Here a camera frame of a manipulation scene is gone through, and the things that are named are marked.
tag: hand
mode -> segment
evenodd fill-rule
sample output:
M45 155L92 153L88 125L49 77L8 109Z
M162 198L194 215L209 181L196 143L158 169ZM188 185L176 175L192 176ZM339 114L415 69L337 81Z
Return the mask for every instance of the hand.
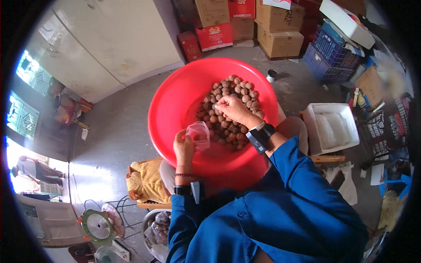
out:
M177 159L176 173L191 173L195 145L190 136L186 135L186 129L178 132L174 138L174 152Z
M215 105L215 108L224 113L224 117L229 117L233 121L245 125L251 129L259 125L263 120L251 113L239 98L224 96Z

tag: yellow cloth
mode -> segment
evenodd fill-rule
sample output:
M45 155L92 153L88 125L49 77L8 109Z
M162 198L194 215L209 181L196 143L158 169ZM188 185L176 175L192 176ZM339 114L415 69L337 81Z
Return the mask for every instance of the yellow cloth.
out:
M170 204L171 197L162 183L159 166L162 160L133 162L126 175L127 189L132 200L145 203L148 200Z

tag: green fan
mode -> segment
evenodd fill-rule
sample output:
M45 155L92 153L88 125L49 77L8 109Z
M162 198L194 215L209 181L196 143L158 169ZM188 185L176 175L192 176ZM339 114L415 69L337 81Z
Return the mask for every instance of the green fan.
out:
M107 243L116 236L107 212L85 210L78 222L82 225L83 232L86 234L85 239L88 241Z

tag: blue plastic crate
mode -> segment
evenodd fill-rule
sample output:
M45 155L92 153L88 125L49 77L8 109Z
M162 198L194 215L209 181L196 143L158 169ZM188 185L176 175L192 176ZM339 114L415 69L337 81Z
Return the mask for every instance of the blue plastic crate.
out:
M317 26L313 46L323 55L329 66L345 69L355 69L360 56L345 48L346 42L333 30L328 23Z
M329 66L323 56L316 48L309 44L303 60L307 67L313 72L314 78L323 83L347 82L354 74L352 69L341 69Z

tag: blue sleeve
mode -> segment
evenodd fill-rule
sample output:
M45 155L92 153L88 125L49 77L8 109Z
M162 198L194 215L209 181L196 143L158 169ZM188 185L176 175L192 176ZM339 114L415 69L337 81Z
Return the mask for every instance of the blue sleeve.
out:
M172 212L168 230L167 263L186 261L187 249L203 221L202 206L193 196L171 195Z
M357 212L320 175L313 161L298 148L298 136L290 138L270 157L287 191L314 203L341 221L367 231Z

